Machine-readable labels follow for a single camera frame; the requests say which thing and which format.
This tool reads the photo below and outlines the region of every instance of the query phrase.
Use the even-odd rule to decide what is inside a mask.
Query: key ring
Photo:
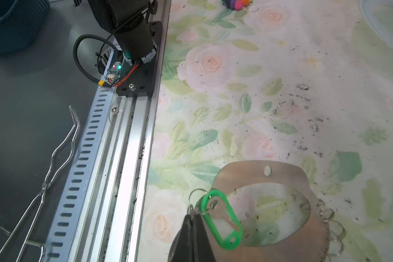
[[[191,193],[189,194],[189,198],[188,198],[188,212],[191,210],[191,211],[197,211],[197,206],[195,205],[195,209],[194,209],[194,206],[191,204],[191,196],[192,196],[192,194],[195,192],[195,191],[204,191],[205,192],[205,195],[206,194],[208,194],[208,191],[206,191],[205,189],[203,189],[203,188],[196,188],[196,189],[194,189],[193,191],[191,191]],[[207,214],[207,212],[201,212],[200,210],[198,210],[197,211],[198,213],[200,213],[201,215],[205,215],[205,214]]]
[[[190,206],[191,205],[191,196],[192,196],[192,194],[195,192],[195,191],[198,191],[198,190],[200,190],[200,191],[204,191],[205,192],[205,194],[208,194],[208,191],[206,191],[205,189],[203,189],[203,188],[196,188],[196,189],[194,189],[193,191],[191,191],[191,193],[189,194],[189,197],[188,197],[188,206]]]

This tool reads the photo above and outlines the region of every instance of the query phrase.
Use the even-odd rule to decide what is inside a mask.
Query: black cable
[[[101,42],[104,42],[106,44],[108,44],[110,47],[112,47],[114,49],[114,52],[117,52],[117,48],[114,44],[112,44],[110,41],[100,37],[100,36],[95,36],[93,34],[84,34],[79,36],[79,38],[77,38],[76,42],[74,43],[73,46],[73,58],[74,58],[74,62],[76,63],[77,67],[79,68],[79,70],[87,77],[89,78],[91,81],[94,81],[95,83],[99,84],[100,80],[97,79],[96,77],[92,76],[91,74],[89,74],[88,72],[86,72],[83,67],[80,65],[79,62],[79,58],[77,57],[77,49],[79,48],[80,42],[83,41],[84,39],[87,38],[91,38],[91,39],[96,39],[99,40]],[[112,85],[108,84],[107,82],[102,83],[103,87],[111,87]]]
[[[107,38],[106,38],[106,40],[108,40],[109,41],[109,39],[110,39],[110,37],[111,36],[113,36],[113,34],[110,34]],[[101,58],[101,56],[100,56],[100,54],[102,54],[102,50],[103,50],[103,48],[105,47],[105,42],[102,44],[102,46],[100,47],[100,50],[99,50],[99,55],[98,55],[98,60],[96,61],[96,64],[97,65],[99,65],[99,59]]]

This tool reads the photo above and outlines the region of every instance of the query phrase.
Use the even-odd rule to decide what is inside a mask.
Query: metal tongs
[[[76,111],[72,108],[72,106],[69,106],[70,109],[70,114],[71,114],[71,118],[73,119],[73,126],[70,130],[70,132],[68,133],[68,135],[66,136],[66,138],[63,140],[63,142],[61,144],[59,144],[59,146],[54,150],[54,152],[51,155],[51,163],[49,165],[49,170],[47,172],[47,175],[45,176],[45,179],[42,183],[42,188],[41,191],[33,198],[33,200],[31,201],[31,203],[29,204],[29,206],[26,208],[25,212],[23,213],[21,219],[19,220],[19,222],[17,223],[15,229],[13,231],[7,230],[6,228],[0,226],[0,231],[5,233],[6,235],[8,235],[8,238],[5,242],[5,244],[2,246],[2,248],[0,249],[0,255],[3,254],[4,249],[8,246],[8,244],[10,243],[10,241],[12,240],[12,238],[15,237],[15,234],[18,230],[18,228],[21,226],[21,224],[23,223],[23,221],[25,220],[26,216],[28,215],[29,211],[32,209],[32,207],[34,206],[34,204],[37,202],[37,200],[41,199],[38,208],[36,209],[36,213],[35,216],[32,220],[31,226],[29,227],[29,231],[26,233],[25,236],[25,240],[23,242],[23,245],[19,251],[19,255],[17,256],[16,262],[20,262],[22,255],[25,251],[26,245],[31,245],[31,246],[37,246],[41,249],[41,255],[39,257],[38,262],[42,262],[44,257],[45,257],[45,245],[43,243],[39,243],[36,241],[32,241],[29,240],[29,237],[31,236],[32,230],[35,226],[35,223],[39,217],[39,214],[41,213],[41,209],[44,205],[44,201],[45,201],[45,194],[47,192],[47,189],[49,189],[52,184],[55,182],[55,180],[57,179],[58,173],[70,162],[70,160],[72,160],[73,156],[74,156],[74,144],[78,135],[78,131],[80,128],[80,121],[79,118],[76,114]],[[68,156],[68,158],[64,161],[64,163],[57,169],[57,171],[55,171],[54,175],[51,176],[51,172],[52,172],[52,168],[53,168],[53,164],[54,164],[54,160],[55,160],[55,155],[57,154],[57,152],[63,148],[63,146],[66,144],[66,142],[69,140],[69,137],[73,134],[73,137],[71,139],[71,150],[70,150],[70,155]]]

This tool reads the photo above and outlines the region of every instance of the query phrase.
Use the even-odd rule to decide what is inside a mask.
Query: key
[[[234,223],[234,221],[227,214],[227,205],[218,196],[214,196],[208,202],[208,213],[212,218],[223,218],[227,223],[237,232],[240,231],[240,227]]]

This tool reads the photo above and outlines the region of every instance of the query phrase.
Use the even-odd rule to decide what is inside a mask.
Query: gray table surface
[[[96,84],[80,73],[72,57],[81,34],[109,35],[99,27],[87,1],[77,8],[71,0],[52,2],[36,42],[22,52],[0,57],[0,225],[9,229],[41,189],[52,151],[71,128],[68,106],[73,105],[83,126],[88,116]],[[100,46],[87,39],[78,50],[83,67],[96,77],[99,73],[93,65]],[[57,166],[67,149],[57,158]],[[70,165],[47,194],[32,240],[47,238]],[[18,238],[1,261],[14,261],[21,241]],[[24,261],[35,261],[37,256],[38,251],[29,247]]]

